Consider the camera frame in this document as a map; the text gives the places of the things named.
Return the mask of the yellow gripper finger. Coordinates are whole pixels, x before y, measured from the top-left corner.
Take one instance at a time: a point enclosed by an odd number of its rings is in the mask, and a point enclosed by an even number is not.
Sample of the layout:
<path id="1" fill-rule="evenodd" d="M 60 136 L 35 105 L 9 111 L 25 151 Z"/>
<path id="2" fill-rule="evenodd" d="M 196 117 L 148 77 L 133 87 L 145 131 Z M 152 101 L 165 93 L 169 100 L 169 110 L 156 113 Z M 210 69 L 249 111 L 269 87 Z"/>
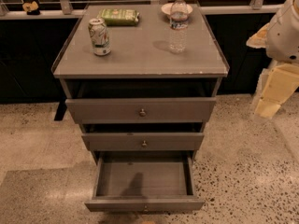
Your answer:
<path id="1" fill-rule="evenodd" d="M 255 114 L 272 118 L 298 88 L 298 65 L 283 63 L 274 67 L 268 75 Z"/>
<path id="2" fill-rule="evenodd" d="M 266 36 L 269 24 L 264 25 L 257 33 L 252 35 L 246 45 L 254 49 L 264 49 L 266 47 Z"/>

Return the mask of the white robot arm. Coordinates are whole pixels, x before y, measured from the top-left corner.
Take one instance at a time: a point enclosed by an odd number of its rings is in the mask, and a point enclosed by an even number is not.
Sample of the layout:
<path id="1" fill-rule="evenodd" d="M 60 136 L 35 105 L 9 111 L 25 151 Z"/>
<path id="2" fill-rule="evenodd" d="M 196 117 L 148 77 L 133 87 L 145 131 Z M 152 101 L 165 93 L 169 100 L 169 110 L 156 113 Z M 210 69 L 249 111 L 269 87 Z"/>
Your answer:
<path id="1" fill-rule="evenodd" d="M 260 117 L 272 118 L 299 88 L 299 0 L 286 0 L 246 45 L 265 48 L 266 55 L 277 62 L 268 73 L 255 108 Z"/>

